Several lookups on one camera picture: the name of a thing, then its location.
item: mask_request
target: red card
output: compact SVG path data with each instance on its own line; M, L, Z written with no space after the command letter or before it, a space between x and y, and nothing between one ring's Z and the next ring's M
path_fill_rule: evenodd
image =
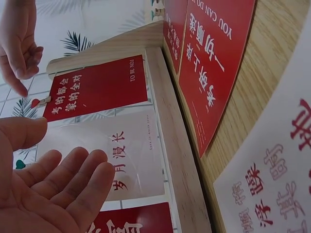
M165 23L163 34L169 46L176 73L180 61L181 47L184 40L184 26L187 11L187 0L165 1Z
M57 76L43 116L61 120L147 100L142 56Z
M100 212L87 233L173 233L167 202Z
M237 76L255 0L188 0L179 84L200 157L224 112Z

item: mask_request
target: white poster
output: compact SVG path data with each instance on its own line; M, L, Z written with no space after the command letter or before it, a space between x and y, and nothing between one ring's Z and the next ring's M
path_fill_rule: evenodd
M75 147L106 152L116 171L107 200L164 194L154 110L49 127L38 144L37 159L52 149L64 158Z
M311 231L311 14L258 122L214 183L228 233Z

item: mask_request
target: hand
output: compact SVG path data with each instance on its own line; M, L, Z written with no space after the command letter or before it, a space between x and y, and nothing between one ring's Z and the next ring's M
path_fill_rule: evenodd
M21 96L20 80L39 72L43 47L35 44L35 0L6 0L0 21L0 69L4 80Z
M85 233L105 201L114 178L106 154L75 148L61 161L56 150L37 163L12 170L13 151L38 143L46 119L0 119L1 233Z

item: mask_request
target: finger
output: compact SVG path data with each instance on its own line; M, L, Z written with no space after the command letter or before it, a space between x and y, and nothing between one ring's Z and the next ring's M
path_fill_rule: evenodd
M37 66L37 64L33 64L31 67L29 67L24 75L24 79L29 79L31 77L33 77L34 75L36 75L39 72L39 68Z
M85 189L66 210L78 224L80 232L86 232L98 215L110 191L115 170L110 163L100 164Z
M43 181L60 163L62 154L57 150L45 153L37 163L31 164L24 169L14 170L28 187Z
M17 36L10 38L2 45L12 71L18 79L23 79L26 72L26 62L21 50L21 42Z
M47 199L51 199L63 191L75 174L77 174L87 156L88 151L86 149L82 147L73 149L43 181L32 186L32 190Z
M33 51L30 51L30 56L26 59L26 66L28 68L32 66L38 66L41 61L42 55L43 47L38 47Z
M11 189L13 151L37 144L47 131L47 120L24 117L0 119L0 199L7 199Z
M4 81L12 87L12 89L22 97L28 96L28 90L20 80L15 77L13 71L10 75L3 76Z
M72 219L71 216L64 211L64 209L60 206L54 205L46 198L36 195L31 191L28 191L23 195L23 209L26 209L33 216L41 217L41 219L44 219L50 224L50 226L54 226L57 230L53 232L80 233L74 219ZM48 231L47 227L42 229L43 230L38 230L37 232Z
M73 177L63 191L51 198L51 201L66 209L87 186L95 169L101 163L107 162L107 155L102 150L94 150L82 164L79 172Z
M15 74L13 73L6 57L0 57L0 68L4 81L10 85L16 91L16 93L26 97L28 95L27 89L24 87L21 81L15 77Z

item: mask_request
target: light wooden surface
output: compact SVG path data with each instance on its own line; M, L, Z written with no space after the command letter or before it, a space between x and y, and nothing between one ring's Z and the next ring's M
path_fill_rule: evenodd
M166 148L176 208L183 233L211 233L207 209L195 167L193 154L172 81L161 48L147 48L146 69L155 99L155 111L161 125L162 144Z
M225 233L225 228L213 183L251 131L276 88L297 43L309 4L308 0L258 0L245 56L224 117L204 157L200 160L196 156L212 210L209 218L218 233ZM164 51L177 81L179 76L167 56L166 43ZM190 112L179 85L176 87L195 144Z
M47 73L93 66L124 57L144 54L146 47L163 46L163 21L157 21L115 36L70 57L49 62Z

